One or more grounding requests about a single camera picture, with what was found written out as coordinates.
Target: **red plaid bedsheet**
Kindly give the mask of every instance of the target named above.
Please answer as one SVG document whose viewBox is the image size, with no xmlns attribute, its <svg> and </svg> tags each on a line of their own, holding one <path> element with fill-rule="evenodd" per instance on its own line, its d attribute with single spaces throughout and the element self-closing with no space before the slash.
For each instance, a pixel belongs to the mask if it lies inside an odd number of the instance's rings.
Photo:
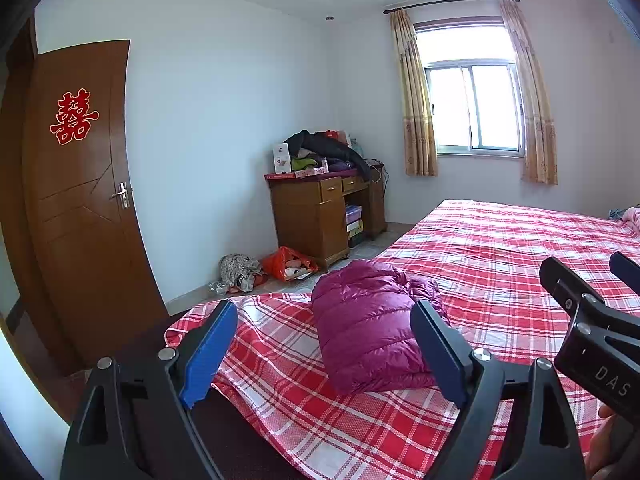
<svg viewBox="0 0 640 480">
<path fill-rule="evenodd" d="M 610 306 L 640 314 L 639 298 L 609 272 L 616 250 L 640 261 L 640 236 L 620 222 L 447 200 L 376 259 L 436 278 L 452 325 L 473 346 L 528 364 L 554 357 L 568 323 L 538 280 L 548 256 Z M 238 332 L 212 385 L 281 455 L 313 479 L 423 477 L 458 414 L 437 388 L 338 396 L 322 365 L 308 295 L 233 301 Z M 167 344 L 177 346 L 215 306 L 191 309 L 167 330 Z M 598 401 L 561 381 L 586 450 L 599 425 Z M 490 477 L 510 410 L 509 401 L 501 403 L 476 478 Z"/>
</svg>

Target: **green cloth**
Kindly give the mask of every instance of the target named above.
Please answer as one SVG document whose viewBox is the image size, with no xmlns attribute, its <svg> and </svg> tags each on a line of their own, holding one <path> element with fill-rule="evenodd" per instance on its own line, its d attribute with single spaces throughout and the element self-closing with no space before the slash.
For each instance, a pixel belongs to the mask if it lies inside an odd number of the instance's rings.
<svg viewBox="0 0 640 480">
<path fill-rule="evenodd" d="M 291 171 L 306 170 L 306 168 L 314 168 L 318 165 L 312 158 L 292 158 Z"/>
</svg>

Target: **purple down jacket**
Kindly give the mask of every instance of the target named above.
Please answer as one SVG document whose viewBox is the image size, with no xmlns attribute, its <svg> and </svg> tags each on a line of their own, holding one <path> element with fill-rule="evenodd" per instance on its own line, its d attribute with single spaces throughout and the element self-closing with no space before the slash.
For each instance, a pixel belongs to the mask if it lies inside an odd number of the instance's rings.
<svg viewBox="0 0 640 480">
<path fill-rule="evenodd" d="M 311 307 L 326 373 L 339 394 L 434 384 L 409 324 L 418 300 L 429 300 L 450 324 L 431 278 L 365 260 L 320 278 Z"/>
</svg>

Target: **curtain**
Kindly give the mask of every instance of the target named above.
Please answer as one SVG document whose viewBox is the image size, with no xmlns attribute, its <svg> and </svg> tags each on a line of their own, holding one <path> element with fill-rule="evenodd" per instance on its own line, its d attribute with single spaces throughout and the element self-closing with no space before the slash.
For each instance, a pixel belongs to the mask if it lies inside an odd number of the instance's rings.
<svg viewBox="0 0 640 480">
<path fill-rule="evenodd" d="M 556 127 L 551 117 L 542 71 L 531 47 L 518 4 L 500 0 L 504 26 L 516 52 L 524 112 L 524 179 L 558 184 Z"/>
<path fill-rule="evenodd" d="M 404 170 L 408 175 L 435 176 L 436 139 L 414 25 L 404 9 L 395 10 L 390 16 L 402 85 Z"/>
</svg>

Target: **desk drawer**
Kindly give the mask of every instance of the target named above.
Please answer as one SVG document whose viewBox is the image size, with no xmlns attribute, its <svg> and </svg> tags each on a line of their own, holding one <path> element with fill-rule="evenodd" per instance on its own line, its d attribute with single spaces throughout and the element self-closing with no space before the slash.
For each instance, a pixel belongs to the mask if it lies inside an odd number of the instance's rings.
<svg viewBox="0 0 640 480">
<path fill-rule="evenodd" d="M 342 190 L 344 192 L 351 191 L 364 186 L 364 180 L 361 176 L 344 176 L 342 178 Z"/>
<path fill-rule="evenodd" d="M 320 194 L 323 202 L 342 197 L 342 182 L 339 176 L 320 181 Z"/>
</svg>

